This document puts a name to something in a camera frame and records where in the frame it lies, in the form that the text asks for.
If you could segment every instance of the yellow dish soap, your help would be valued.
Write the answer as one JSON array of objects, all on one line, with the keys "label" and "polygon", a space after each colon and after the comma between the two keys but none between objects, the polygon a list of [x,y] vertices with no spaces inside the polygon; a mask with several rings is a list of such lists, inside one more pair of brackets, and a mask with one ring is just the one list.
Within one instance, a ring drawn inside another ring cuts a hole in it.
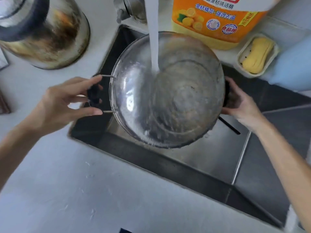
[{"label": "yellow dish soap", "polygon": [[172,28],[210,48],[236,47],[280,0],[174,0]]}]

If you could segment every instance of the white soap dish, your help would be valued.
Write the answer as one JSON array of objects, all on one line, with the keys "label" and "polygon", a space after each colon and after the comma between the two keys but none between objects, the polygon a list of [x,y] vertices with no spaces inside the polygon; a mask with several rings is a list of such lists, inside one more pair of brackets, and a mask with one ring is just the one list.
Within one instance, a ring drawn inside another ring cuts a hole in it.
[{"label": "white soap dish", "polygon": [[266,62],[265,62],[265,66],[263,68],[263,70],[259,73],[259,74],[252,74],[248,71],[246,71],[243,66],[242,66],[242,62],[245,60],[245,58],[247,58],[247,56],[250,54],[251,49],[252,49],[252,43],[253,40],[255,38],[259,38],[259,37],[264,37],[267,39],[267,36],[261,34],[261,33],[257,33],[255,35],[253,35],[246,43],[246,45],[242,48],[242,50],[238,53],[237,57],[236,57],[236,63],[234,65],[234,68],[239,71],[241,74],[243,74],[245,77],[247,78],[256,78],[259,77],[261,75],[263,75],[265,73],[265,71],[267,70],[268,66],[271,64],[271,62],[274,60],[274,58],[279,54],[280,52],[280,48],[279,46],[274,43],[274,47],[272,49],[272,51],[268,54]]}]

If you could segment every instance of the yellow soap bar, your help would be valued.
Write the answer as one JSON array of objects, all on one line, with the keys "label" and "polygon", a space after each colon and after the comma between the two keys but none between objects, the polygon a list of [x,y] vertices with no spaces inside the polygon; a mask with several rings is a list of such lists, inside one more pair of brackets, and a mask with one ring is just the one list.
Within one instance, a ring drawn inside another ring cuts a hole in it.
[{"label": "yellow soap bar", "polygon": [[255,38],[253,40],[252,51],[242,62],[243,68],[252,73],[259,74],[262,72],[268,54],[274,47],[274,42],[267,38]]}]

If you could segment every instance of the pot handle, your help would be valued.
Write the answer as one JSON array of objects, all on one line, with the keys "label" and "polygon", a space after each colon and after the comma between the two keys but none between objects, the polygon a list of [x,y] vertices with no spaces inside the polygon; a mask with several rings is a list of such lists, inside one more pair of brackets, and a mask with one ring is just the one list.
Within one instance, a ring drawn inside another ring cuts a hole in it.
[{"label": "pot handle", "polygon": [[[111,75],[102,75],[103,77],[109,77],[113,78]],[[99,89],[99,83],[94,84],[91,86],[90,89],[87,90],[87,97],[88,97],[88,103],[91,107],[98,108],[100,103],[99,103],[99,94],[100,94],[100,89]],[[115,113],[117,111],[115,110],[106,110],[103,111],[103,113]]]}]

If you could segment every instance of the forearm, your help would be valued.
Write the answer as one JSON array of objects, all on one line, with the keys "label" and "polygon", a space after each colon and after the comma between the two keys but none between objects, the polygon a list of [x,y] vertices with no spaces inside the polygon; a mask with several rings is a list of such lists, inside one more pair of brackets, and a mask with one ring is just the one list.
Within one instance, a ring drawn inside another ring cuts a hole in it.
[{"label": "forearm", "polygon": [[311,168],[267,120],[255,131],[304,228],[311,232]]},{"label": "forearm", "polygon": [[0,143],[0,191],[39,139],[35,131],[23,124],[17,125],[6,135]]}]

